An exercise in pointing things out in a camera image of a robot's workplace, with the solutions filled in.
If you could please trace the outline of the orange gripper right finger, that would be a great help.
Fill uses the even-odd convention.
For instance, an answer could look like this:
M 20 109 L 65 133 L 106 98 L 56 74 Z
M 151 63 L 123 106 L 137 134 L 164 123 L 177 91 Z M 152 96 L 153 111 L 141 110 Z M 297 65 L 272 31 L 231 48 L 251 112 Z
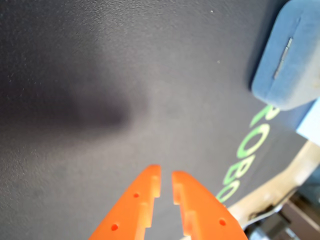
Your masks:
M 180 208 L 183 235 L 192 240 L 246 240 L 228 209 L 192 175 L 172 173 L 173 203 Z

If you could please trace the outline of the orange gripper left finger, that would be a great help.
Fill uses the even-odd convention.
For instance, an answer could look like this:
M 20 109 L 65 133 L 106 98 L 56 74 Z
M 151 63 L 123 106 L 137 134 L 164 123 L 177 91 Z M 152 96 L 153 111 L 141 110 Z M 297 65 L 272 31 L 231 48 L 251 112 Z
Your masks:
M 91 240 L 143 240 L 161 195 L 161 166 L 149 165 L 125 190 L 90 236 Z

